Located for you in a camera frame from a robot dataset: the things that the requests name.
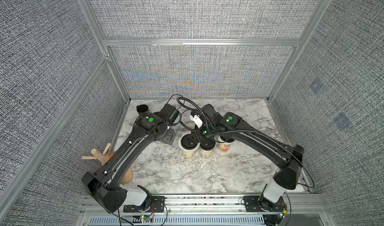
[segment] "vent grille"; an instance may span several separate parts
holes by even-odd
[[[166,219],[165,215],[156,215],[151,225],[161,225]],[[148,225],[139,219],[133,219],[134,225]],[[262,215],[169,215],[167,225],[263,225]],[[119,225],[115,216],[92,216],[89,226]]]

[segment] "gray fabric wall panel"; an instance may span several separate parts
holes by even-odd
[[[1,225],[74,225],[86,195],[81,177],[100,166],[81,156],[113,140],[124,105],[106,65]]]
[[[101,58],[76,0],[0,0],[0,194]]]
[[[104,37],[300,38],[319,0],[89,0]]]
[[[384,0],[333,0],[272,101],[339,226],[383,224],[383,52]]]
[[[111,47],[132,98],[267,97],[292,50],[291,46]]]

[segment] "marble table surface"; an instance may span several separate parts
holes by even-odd
[[[159,111],[166,100],[132,100],[114,150],[125,141],[137,118],[136,106],[147,104],[151,112]],[[200,107],[211,104],[221,114],[233,112],[259,131],[281,141],[281,136],[263,99],[201,99],[194,100]],[[189,112],[182,121],[192,127]],[[128,186],[142,185],[153,194],[159,193],[242,193],[261,192],[275,173],[275,166],[264,155],[244,143],[235,141],[225,153],[218,143],[211,157],[203,159],[198,151],[192,159],[184,159],[178,146],[180,136],[187,130],[180,124],[174,129],[177,137],[173,145],[153,142],[132,165],[134,179]]]

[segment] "black cable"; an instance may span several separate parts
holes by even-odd
[[[172,94],[172,95],[170,96],[170,98],[168,99],[168,101],[166,102],[166,104],[168,104],[168,102],[170,101],[170,99],[171,99],[173,96],[175,96],[175,95],[178,95],[178,96],[181,96],[181,97],[183,97],[183,98],[184,98],[184,96],[183,96],[183,95],[180,95],[180,94]]]
[[[119,214],[119,217],[120,217],[120,210],[118,209],[118,214]],[[119,223],[120,223],[120,226],[121,226],[121,219],[119,218]]]
[[[167,221],[167,218],[168,218],[168,209],[167,209],[167,207],[166,207],[166,210],[167,210],[166,220],[164,220],[164,222],[160,226],[163,226],[166,223],[166,221]]]
[[[289,218],[288,218],[288,222],[287,222],[287,224],[285,225],[285,226],[287,226],[287,225],[289,224],[289,221],[291,220],[291,216],[292,216],[292,208],[291,208],[291,201],[290,201],[288,195],[287,195],[287,194],[285,194],[285,195],[287,196],[288,201],[289,201]]]
[[[308,187],[308,188],[314,188],[314,180],[312,179],[312,177],[311,177],[311,175],[310,175],[310,173],[308,172],[308,170],[305,168],[305,166],[303,165],[303,163],[302,162],[300,162],[300,160],[298,160],[291,152],[289,152],[300,164],[301,164],[301,166],[304,168],[304,170],[307,172],[307,174],[308,174],[308,176],[310,177],[310,179],[311,179],[311,181],[312,181],[312,184],[313,184],[313,186],[308,186],[308,185],[304,185],[304,184],[302,184],[302,183],[298,183],[298,184],[300,184],[300,185],[304,185],[304,186],[306,186],[306,187]]]
[[[177,98],[176,101],[177,101],[181,106],[183,106],[184,108],[195,111],[194,108],[190,108],[190,107],[186,106],[184,103],[182,104],[182,103],[180,102],[181,99],[183,99],[184,102],[185,102],[185,101],[189,102],[190,104],[192,104],[195,108],[197,108],[197,109],[200,111],[200,113],[204,116],[204,126],[206,127],[208,133],[210,133],[210,134],[214,134],[214,133],[212,133],[212,132],[210,131],[210,129],[209,129],[209,126],[208,126],[208,118],[207,118],[207,116],[205,115],[204,111],[203,111],[203,110],[202,110],[202,109],[201,109],[195,102],[193,102],[193,101],[190,100],[190,99],[187,99],[187,98],[184,98],[184,97],[182,97],[182,98],[180,98],[180,97]]]
[[[126,221],[127,223],[129,223],[130,225],[132,225],[132,226],[134,226],[131,222],[129,222],[127,219],[125,219],[125,218],[123,218],[123,217],[120,217],[120,216],[118,216],[118,215],[116,215],[116,214],[114,214],[114,213],[112,213],[111,211],[109,211],[102,203],[101,203],[101,201],[100,201],[100,198],[99,198],[99,194],[98,194],[98,189],[101,187],[101,183],[99,182],[99,185],[96,187],[96,199],[97,199],[97,201],[99,202],[99,204],[105,209],[105,211],[107,211],[108,213],[110,213],[110,214],[113,214],[114,216],[116,216],[116,217],[118,217],[119,219],[122,219],[122,220],[124,220],[124,221]]]
[[[220,142],[220,141],[216,140],[216,138],[214,138],[214,140],[215,140],[216,142],[218,142],[218,143],[225,143],[225,142]]]

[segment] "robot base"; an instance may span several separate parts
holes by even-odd
[[[164,211],[164,203],[166,197],[164,196],[152,196],[150,208],[146,212],[151,213],[153,208],[155,208],[155,213],[162,213]],[[142,212],[141,208],[135,205],[124,205],[124,213],[137,213]]]
[[[247,212],[283,212],[284,205],[279,203],[269,204],[266,201],[260,206],[259,196],[244,196],[243,197],[245,209]]]

